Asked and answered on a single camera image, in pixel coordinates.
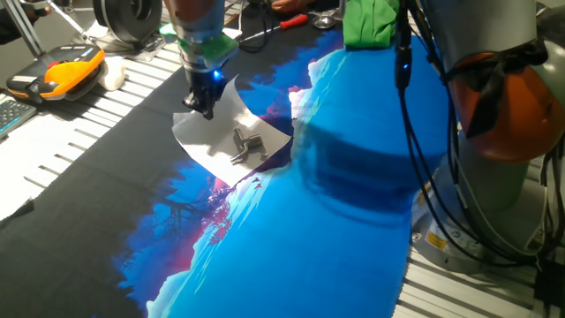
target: gray metal frame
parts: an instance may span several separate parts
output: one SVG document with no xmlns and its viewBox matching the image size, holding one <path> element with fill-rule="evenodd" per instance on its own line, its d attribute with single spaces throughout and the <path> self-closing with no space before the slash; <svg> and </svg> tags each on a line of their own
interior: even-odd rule
<svg viewBox="0 0 565 318">
<path fill-rule="evenodd" d="M 27 47 L 32 52 L 35 58 L 39 58 L 45 54 L 45 51 L 41 47 L 41 42 L 39 41 L 39 37 L 34 30 L 34 26 L 27 18 L 24 9 L 22 9 L 19 1 L 17 0 L 0 0 L 4 5 L 4 8 L 10 14 L 10 17 L 13 19 L 16 27 L 18 27 L 19 32 L 21 33 L 21 37 L 27 44 Z"/>
</svg>

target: white paper sheet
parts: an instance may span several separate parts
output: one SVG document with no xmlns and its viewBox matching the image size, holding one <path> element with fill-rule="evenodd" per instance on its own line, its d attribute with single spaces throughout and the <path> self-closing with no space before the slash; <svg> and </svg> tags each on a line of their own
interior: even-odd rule
<svg viewBox="0 0 565 318">
<path fill-rule="evenodd" d="M 31 198 L 24 174 L 69 142 L 72 124 L 52 115 L 35 116 L 0 142 L 0 220 Z"/>
<path fill-rule="evenodd" d="M 235 80 L 226 85 L 222 98 L 214 106 L 214 119 L 207 120 L 196 111 L 173 115 L 173 134 L 180 145 L 192 159 L 228 186 L 235 186 L 290 141 L 289 135 L 247 109 L 237 93 Z M 261 157 L 257 149 L 250 152 L 244 163 L 231 164 L 230 158 L 238 152 L 233 140 L 235 128 L 241 129 L 244 138 L 258 133 L 268 156 Z"/>
</svg>

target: blue light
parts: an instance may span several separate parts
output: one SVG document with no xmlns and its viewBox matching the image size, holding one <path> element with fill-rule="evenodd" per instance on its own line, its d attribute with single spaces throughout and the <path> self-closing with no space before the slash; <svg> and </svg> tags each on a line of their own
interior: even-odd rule
<svg viewBox="0 0 565 318">
<path fill-rule="evenodd" d="M 222 74 L 219 71 L 214 71 L 214 80 L 219 80 L 222 78 Z"/>
</svg>

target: yellow warning label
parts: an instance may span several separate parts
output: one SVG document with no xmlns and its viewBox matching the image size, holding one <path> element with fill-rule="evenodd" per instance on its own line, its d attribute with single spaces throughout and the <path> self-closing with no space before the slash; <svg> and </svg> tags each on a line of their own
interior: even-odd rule
<svg viewBox="0 0 565 318">
<path fill-rule="evenodd" d="M 431 231 L 429 231 L 427 233 L 426 241 L 428 243 L 430 243 L 431 245 L 439 248 L 441 251 L 443 251 L 443 249 L 445 248 L 445 245 L 447 244 L 445 239 L 441 239 L 440 237 L 438 237 L 437 235 L 435 235 Z"/>
</svg>

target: orange device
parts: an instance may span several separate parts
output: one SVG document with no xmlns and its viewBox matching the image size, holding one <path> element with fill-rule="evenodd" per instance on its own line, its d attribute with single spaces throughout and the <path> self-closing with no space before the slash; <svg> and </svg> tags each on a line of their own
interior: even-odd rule
<svg viewBox="0 0 565 318">
<path fill-rule="evenodd" d="M 75 100 L 96 85 L 103 61 L 104 51 L 95 45 L 65 45 L 39 57 L 6 84 L 20 99 Z"/>
</svg>

